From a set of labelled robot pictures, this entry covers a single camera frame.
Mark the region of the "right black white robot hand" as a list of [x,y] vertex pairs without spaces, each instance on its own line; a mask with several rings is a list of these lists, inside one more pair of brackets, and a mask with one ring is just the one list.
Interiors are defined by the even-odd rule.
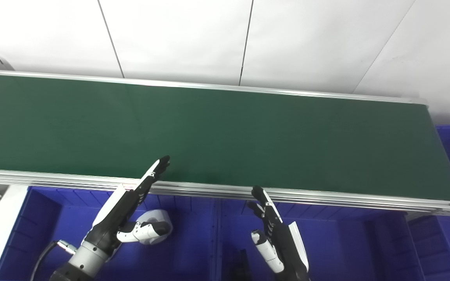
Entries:
[[309,281],[307,251],[296,222],[285,224],[275,203],[260,186],[252,187],[255,201],[248,202],[263,229],[251,231],[256,249],[277,281]]

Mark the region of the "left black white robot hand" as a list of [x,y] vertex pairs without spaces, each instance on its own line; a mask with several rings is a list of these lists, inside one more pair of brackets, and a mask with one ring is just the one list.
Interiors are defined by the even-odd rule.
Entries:
[[83,241],[112,255],[121,244],[117,233],[127,224],[139,205],[145,201],[152,185],[159,180],[169,165],[170,156],[165,155],[152,164],[137,182],[136,188],[127,190],[120,184],[98,212],[92,228]]

